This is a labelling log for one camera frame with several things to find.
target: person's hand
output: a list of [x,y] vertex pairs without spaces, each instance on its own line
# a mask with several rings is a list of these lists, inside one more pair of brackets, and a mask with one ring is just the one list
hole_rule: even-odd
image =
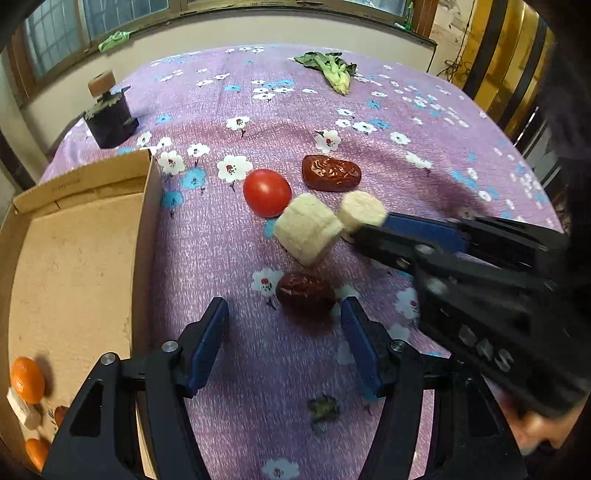
[[577,422],[584,405],[585,402],[582,402],[563,417],[547,419],[535,412],[519,417],[510,400],[500,402],[501,410],[523,454],[532,452],[544,440],[559,449]]

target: cardboard tray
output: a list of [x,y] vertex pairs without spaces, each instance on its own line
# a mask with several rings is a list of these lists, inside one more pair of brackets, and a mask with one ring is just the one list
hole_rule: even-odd
[[[57,431],[105,352],[149,350],[151,264],[162,184],[148,150],[77,168],[15,197],[0,229],[0,437],[32,467],[24,440]],[[23,428],[8,401],[18,356],[43,369],[43,422]],[[142,445],[146,474],[153,477]]]

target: white wall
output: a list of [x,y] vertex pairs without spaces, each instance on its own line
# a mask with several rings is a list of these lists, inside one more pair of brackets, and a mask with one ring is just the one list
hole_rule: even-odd
[[427,71],[433,46],[393,28],[360,19],[305,12],[219,12],[186,18],[149,31],[111,54],[79,64],[22,110],[31,132],[46,150],[66,125],[92,106],[86,84],[105,70],[122,80],[139,66],[179,52],[228,45],[306,44],[338,48],[398,61]]

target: blue gripper pad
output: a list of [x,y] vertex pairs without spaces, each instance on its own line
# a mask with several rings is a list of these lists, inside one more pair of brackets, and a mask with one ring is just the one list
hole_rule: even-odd
[[462,238],[460,232],[452,223],[438,222],[421,217],[389,213],[383,225],[384,228],[401,235],[423,238],[439,244],[443,251],[454,254],[466,252],[468,241]]
[[380,323],[368,319],[355,297],[347,297],[343,300],[340,308],[340,323],[355,358],[355,365],[361,380],[376,397],[383,396],[384,382],[379,373],[378,353],[364,327],[381,327],[386,335],[387,343],[390,341],[388,332]]
[[210,304],[201,322],[208,322],[199,345],[191,358],[191,377],[188,388],[192,395],[207,384],[217,352],[222,343],[226,322],[230,316],[228,303],[221,299],[217,305]]

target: cherry tomato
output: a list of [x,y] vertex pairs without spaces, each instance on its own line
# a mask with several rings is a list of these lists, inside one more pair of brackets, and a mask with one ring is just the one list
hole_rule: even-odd
[[291,200],[290,184],[267,168],[250,172],[242,190],[248,206],[263,218],[279,216]]

